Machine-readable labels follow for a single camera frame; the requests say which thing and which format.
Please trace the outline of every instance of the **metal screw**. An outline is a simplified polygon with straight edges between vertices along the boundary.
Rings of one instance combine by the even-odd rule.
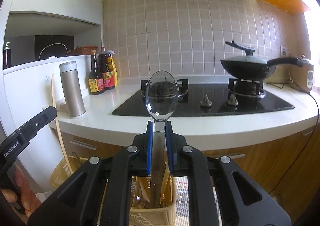
[[[190,152],[192,152],[193,148],[192,148],[191,146],[189,146],[189,145],[185,145],[185,146],[182,148],[182,150],[183,150],[184,152],[190,153]]]
[[[135,153],[138,151],[138,148],[135,145],[131,145],[131,146],[128,146],[127,150],[130,153]]]
[[[97,164],[97,163],[99,163],[99,157],[93,156],[93,157],[90,158],[89,162],[91,164]]]
[[[227,156],[222,156],[222,157],[221,157],[221,162],[223,162],[223,163],[230,163],[230,158],[227,157]]]

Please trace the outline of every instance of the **metal spoon handle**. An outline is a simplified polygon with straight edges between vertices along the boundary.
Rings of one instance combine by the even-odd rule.
[[[155,122],[153,132],[152,160],[151,160],[151,184],[150,184],[150,207],[159,208],[161,204],[161,185],[164,176],[164,144],[165,122]]]

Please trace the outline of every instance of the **stove knob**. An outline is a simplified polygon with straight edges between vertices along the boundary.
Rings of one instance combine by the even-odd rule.
[[[208,99],[207,94],[204,95],[204,98],[200,101],[200,104],[204,108],[211,108],[212,102]]]
[[[235,94],[230,95],[230,98],[228,99],[227,104],[233,107],[236,107],[238,105],[238,101]]]

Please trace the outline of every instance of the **black glass stovetop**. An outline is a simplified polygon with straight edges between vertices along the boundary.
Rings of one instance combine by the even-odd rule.
[[[231,107],[226,104],[231,94],[227,87],[228,84],[189,84],[188,94],[179,98],[173,117],[225,116],[294,109],[293,105],[267,91],[266,96],[261,99],[237,96],[238,106]],[[205,94],[212,101],[212,106],[209,109],[200,107],[200,101]],[[112,114],[116,116],[148,117],[149,114],[141,90],[127,99]]]

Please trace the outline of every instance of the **tiled wall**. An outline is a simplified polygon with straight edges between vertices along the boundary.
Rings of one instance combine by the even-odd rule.
[[[294,16],[296,26],[297,26],[297,55],[301,56],[302,54],[306,56],[306,58],[311,59],[311,51],[310,51],[310,41],[309,41],[309,33],[306,23],[306,18],[303,13],[296,14]]]
[[[256,0],[105,0],[104,44],[120,77],[227,74],[220,59],[242,55],[237,41],[271,59],[297,54],[296,18]]]

